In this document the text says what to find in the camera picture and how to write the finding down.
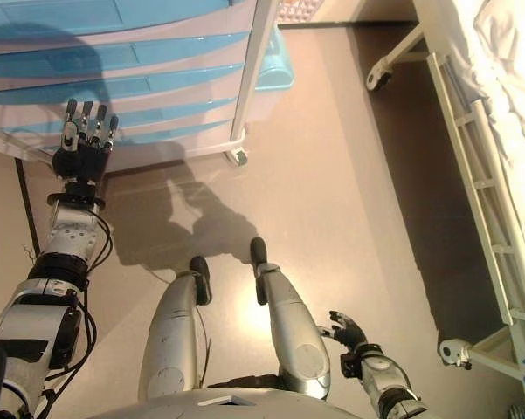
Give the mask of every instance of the silver robot leg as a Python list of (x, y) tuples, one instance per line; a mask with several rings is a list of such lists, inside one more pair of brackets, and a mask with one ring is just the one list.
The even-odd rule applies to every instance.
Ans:
[(259, 303), (268, 304), (272, 341), (287, 388), (323, 399), (330, 387), (330, 360), (307, 306), (279, 266), (268, 264), (260, 237), (251, 242)]
[(141, 401), (197, 388), (194, 310), (211, 301), (209, 279), (204, 258), (195, 257), (159, 301), (142, 361)]

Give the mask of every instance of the white cloth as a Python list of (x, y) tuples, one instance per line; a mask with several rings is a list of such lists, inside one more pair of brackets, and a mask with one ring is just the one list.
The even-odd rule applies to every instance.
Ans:
[(432, 0), (466, 98), (482, 99), (525, 238), (525, 0)]
[(475, 27), (525, 136), (525, 0), (491, 0)]

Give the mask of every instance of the hospital bed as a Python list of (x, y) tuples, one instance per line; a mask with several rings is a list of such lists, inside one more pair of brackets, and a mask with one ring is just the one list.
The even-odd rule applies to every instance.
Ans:
[[(525, 394), (525, 0), (414, 5), (418, 25), (373, 66), (367, 87), (386, 84), (396, 63), (426, 59), (505, 325), (475, 344), (442, 341), (439, 353), (514, 377)], [(414, 52), (422, 39), (428, 51)]]

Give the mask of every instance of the bed frame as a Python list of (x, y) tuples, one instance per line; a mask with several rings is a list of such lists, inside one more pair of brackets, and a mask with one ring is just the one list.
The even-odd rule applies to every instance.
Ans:
[[(367, 87), (377, 90), (383, 86), (392, 74), (393, 64), (421, 58), (421, 53), (408, 52), (423, 36), (418, 25), (373, 66)], [(525, 394), (525, 238), (506, 182), (506, 163), (500, 158), (482, 100), (467, 102), (450, 58), (432, 53), (427, 54), (426, 61), (505, 324), (474, 345), (458, 339), (444, 340), (439, 353), (449, 365), (469, 369), (471, 363), (478, 362), (513, 377), (522, 383)]]

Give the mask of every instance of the wall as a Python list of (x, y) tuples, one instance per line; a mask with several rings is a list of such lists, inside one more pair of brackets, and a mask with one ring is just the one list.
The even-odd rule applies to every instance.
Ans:
[(411, 0), (324, 0), (312, 22), (418, 20)]

